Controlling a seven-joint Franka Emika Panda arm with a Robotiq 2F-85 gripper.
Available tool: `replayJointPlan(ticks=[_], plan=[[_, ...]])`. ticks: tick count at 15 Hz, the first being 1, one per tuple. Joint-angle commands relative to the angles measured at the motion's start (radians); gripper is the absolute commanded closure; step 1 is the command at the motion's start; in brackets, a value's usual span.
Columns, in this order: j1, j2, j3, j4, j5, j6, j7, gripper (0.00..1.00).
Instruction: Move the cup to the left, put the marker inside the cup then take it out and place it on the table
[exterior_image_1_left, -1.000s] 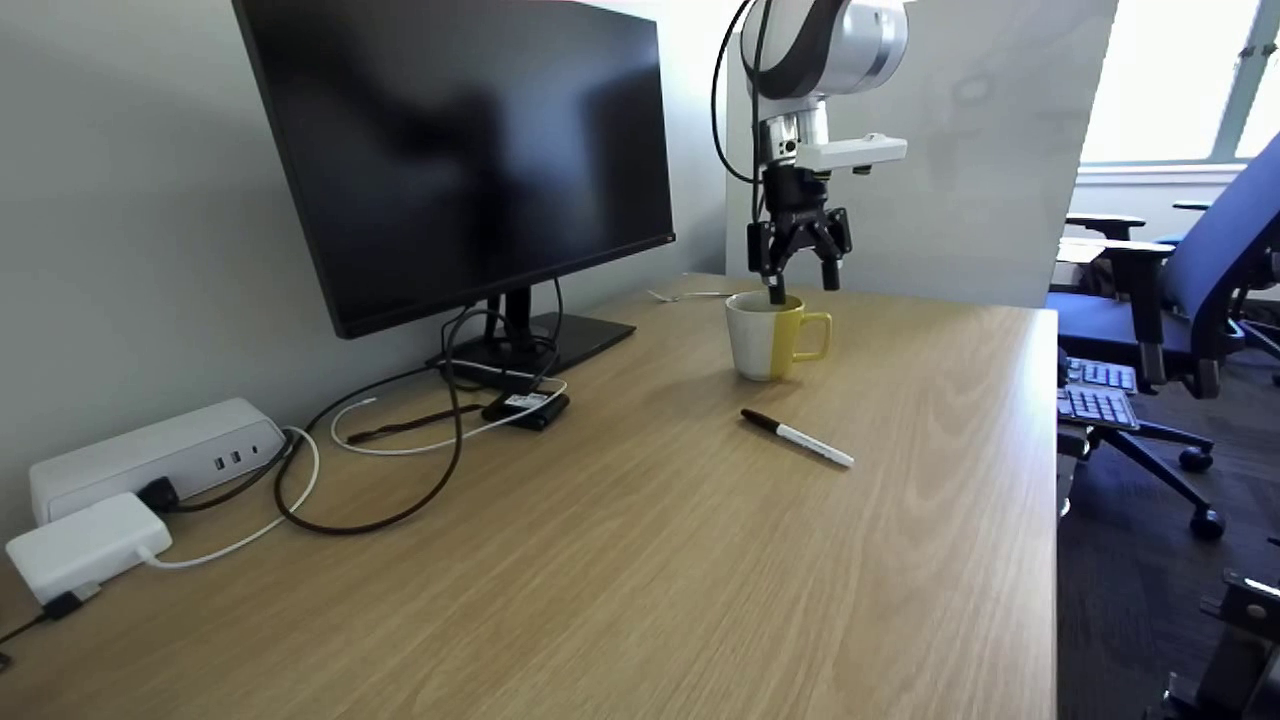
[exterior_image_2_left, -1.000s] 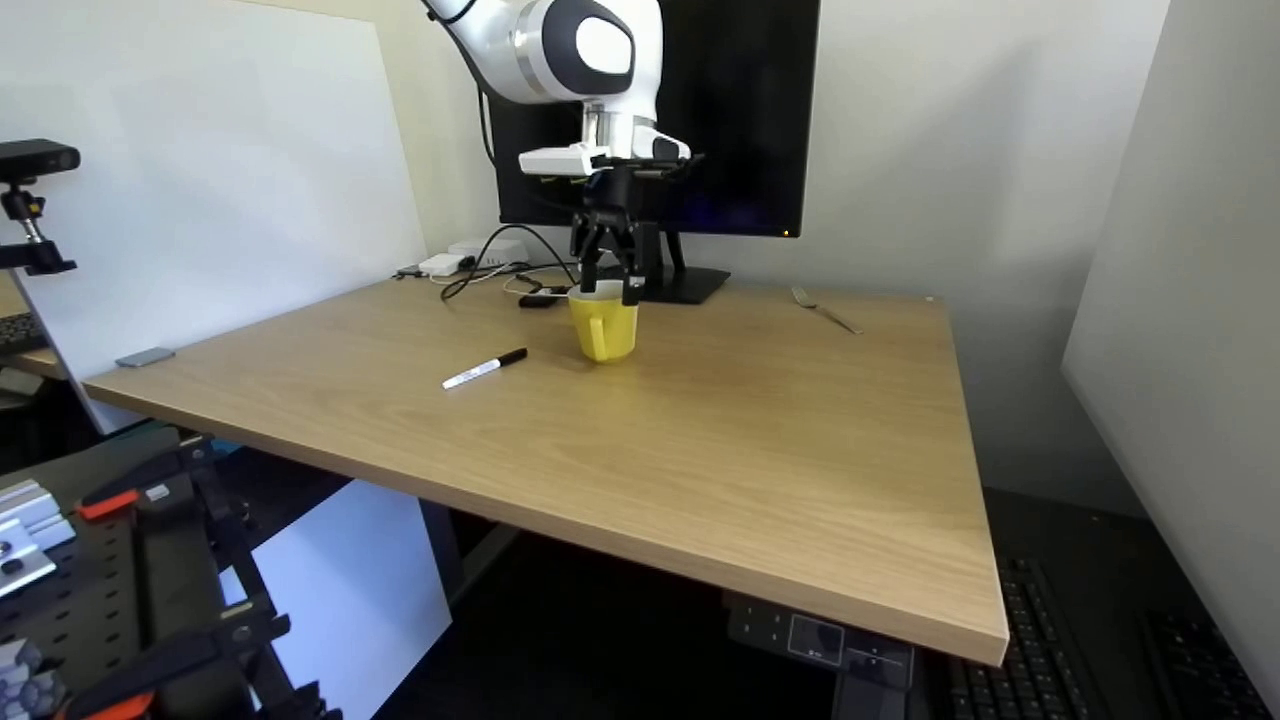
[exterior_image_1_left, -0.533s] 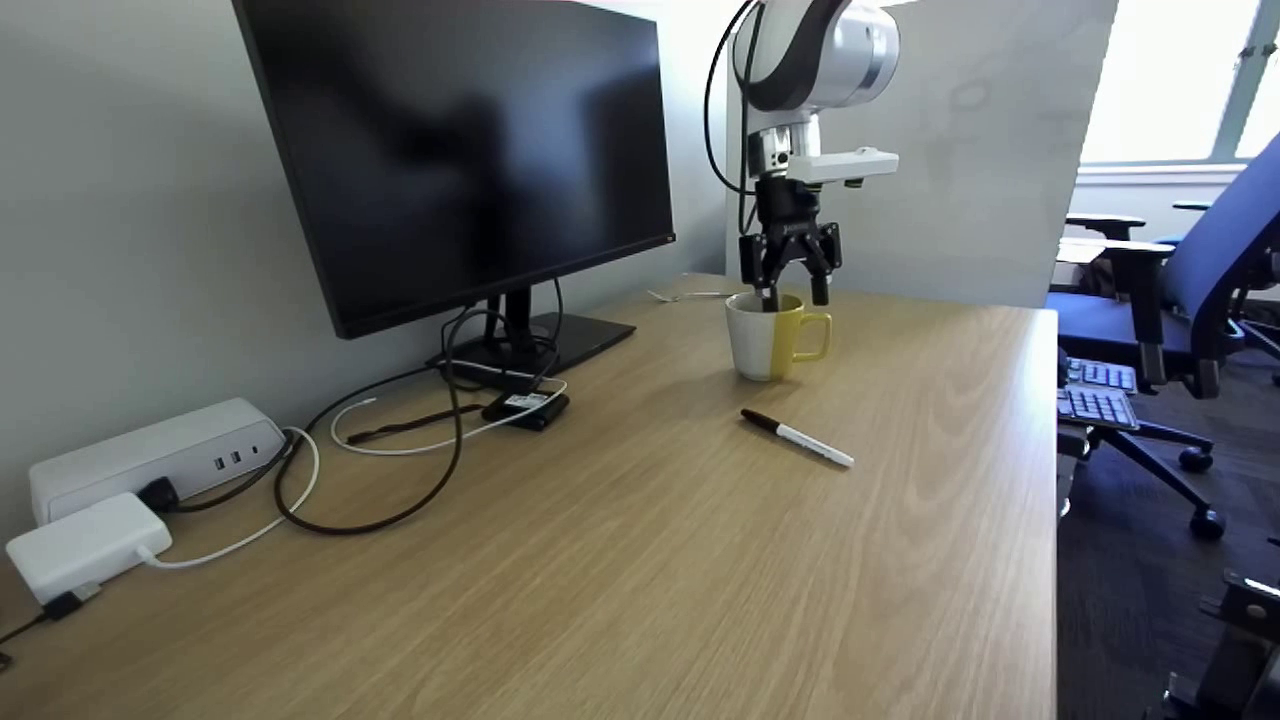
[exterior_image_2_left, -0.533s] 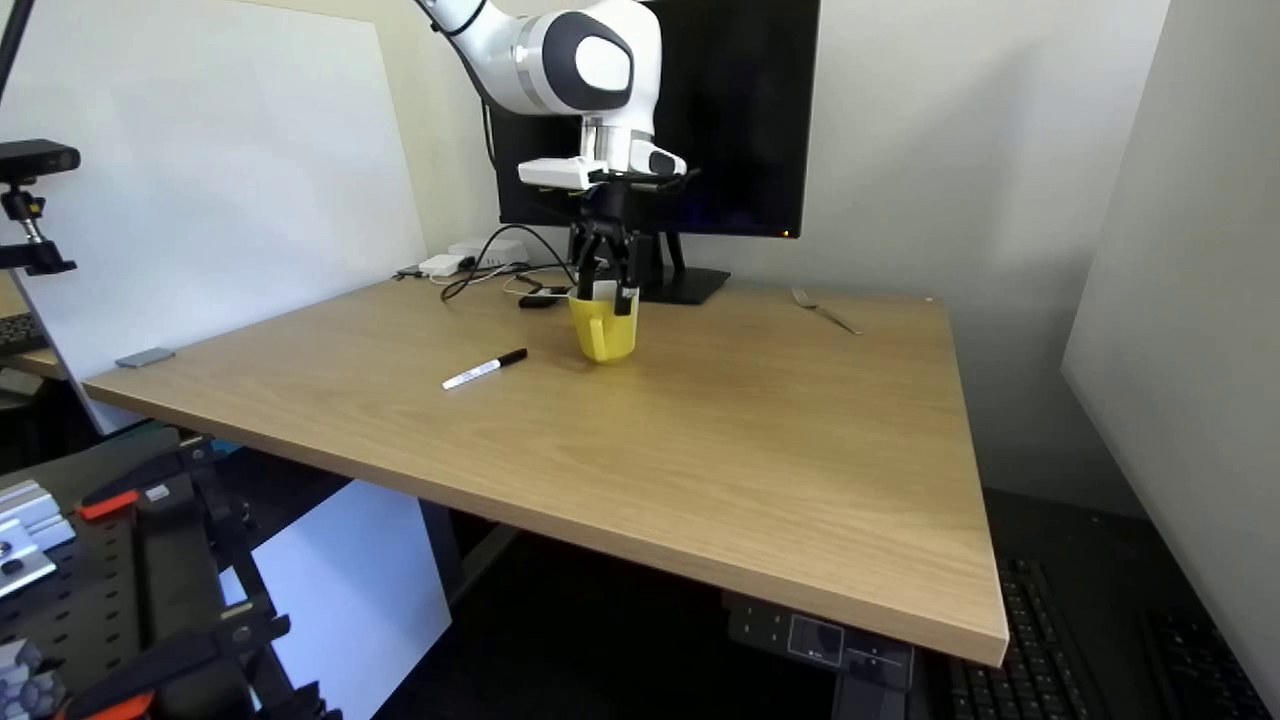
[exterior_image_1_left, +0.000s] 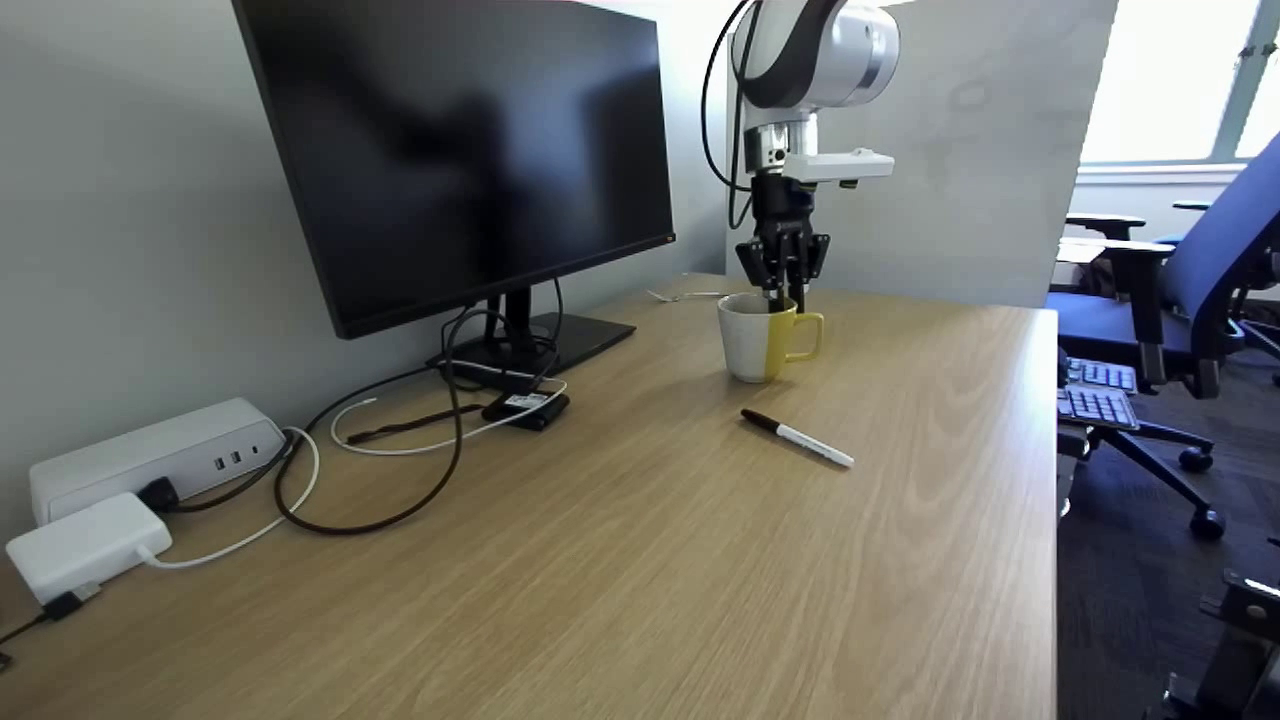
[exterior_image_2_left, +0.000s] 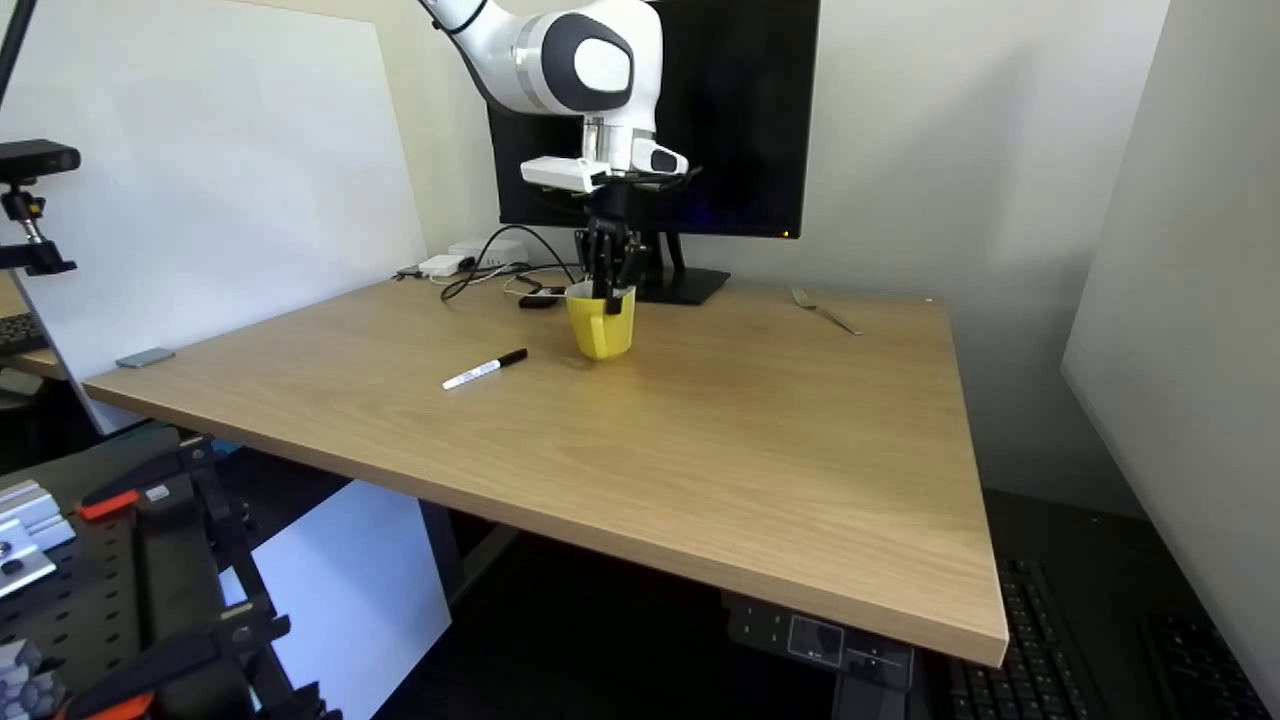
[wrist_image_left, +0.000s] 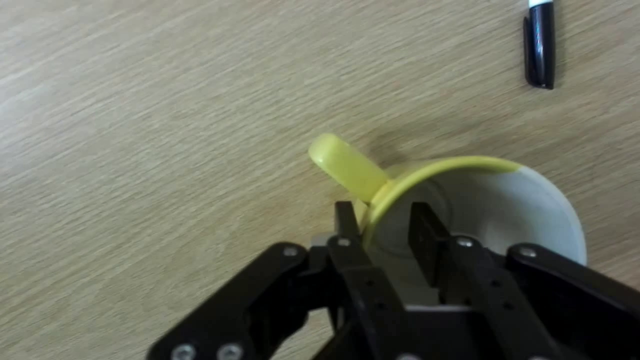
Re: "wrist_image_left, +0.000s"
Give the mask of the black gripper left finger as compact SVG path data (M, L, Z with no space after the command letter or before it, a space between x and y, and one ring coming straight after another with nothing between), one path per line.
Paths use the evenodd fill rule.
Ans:
M269 360L319 309L331 312L334 336L316 360L412 353L404 309L364 252L352 204L339 203L334 214L325 246L270 246L160 336L147 360Z

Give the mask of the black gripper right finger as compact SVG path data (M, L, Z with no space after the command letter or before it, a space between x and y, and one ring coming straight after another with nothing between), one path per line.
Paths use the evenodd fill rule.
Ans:
M440 305L480 312L506 358L640 360L640 293L533 242L504 254L418 203L409 244Z

